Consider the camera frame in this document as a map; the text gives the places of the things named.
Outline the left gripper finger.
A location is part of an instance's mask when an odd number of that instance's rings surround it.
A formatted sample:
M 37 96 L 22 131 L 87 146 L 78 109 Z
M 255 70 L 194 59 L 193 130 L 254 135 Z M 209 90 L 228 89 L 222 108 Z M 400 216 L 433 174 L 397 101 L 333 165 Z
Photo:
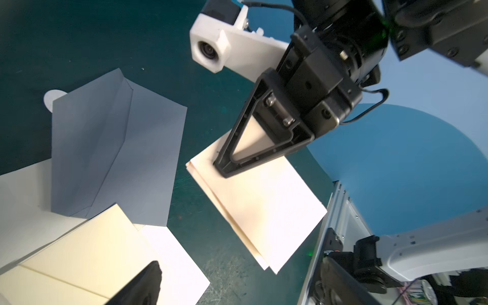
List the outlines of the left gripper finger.
M 159 262 L 152 261 L 105 305 L 155 305 L 160 294 L 161 279 Z

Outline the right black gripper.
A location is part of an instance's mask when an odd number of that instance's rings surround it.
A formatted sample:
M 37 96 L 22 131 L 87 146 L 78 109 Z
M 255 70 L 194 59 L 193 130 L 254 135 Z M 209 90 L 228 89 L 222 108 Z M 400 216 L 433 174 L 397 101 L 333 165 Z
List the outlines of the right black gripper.
M 293 1 L 291 44 L 278 66 L 257 79 L 238 121 L 213 163 L 225 178 L 294 153 L 315 137 L 365 117 L 382 99 L 350 118 L 368 86 L 381 81 L 388 31 L 373 1 Z

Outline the brown letter paper front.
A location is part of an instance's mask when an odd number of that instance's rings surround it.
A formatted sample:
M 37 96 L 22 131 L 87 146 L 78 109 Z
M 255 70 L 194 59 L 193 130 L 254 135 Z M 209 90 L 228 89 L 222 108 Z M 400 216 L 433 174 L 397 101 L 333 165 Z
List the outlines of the brown letter paper front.
M 327 210 L 284 156 L 223 177 L 214 161 L 228 136 L 190 159 L 187 171 L 260 267 L 278 273 Z

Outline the yellow envelope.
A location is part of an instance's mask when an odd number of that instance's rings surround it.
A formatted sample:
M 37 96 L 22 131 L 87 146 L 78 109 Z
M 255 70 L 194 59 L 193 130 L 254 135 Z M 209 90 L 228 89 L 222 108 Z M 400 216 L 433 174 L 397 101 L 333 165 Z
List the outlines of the yellow envelope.
M 1 304 L 106 304 L 155 251 L 118 205 L 1 275 Z

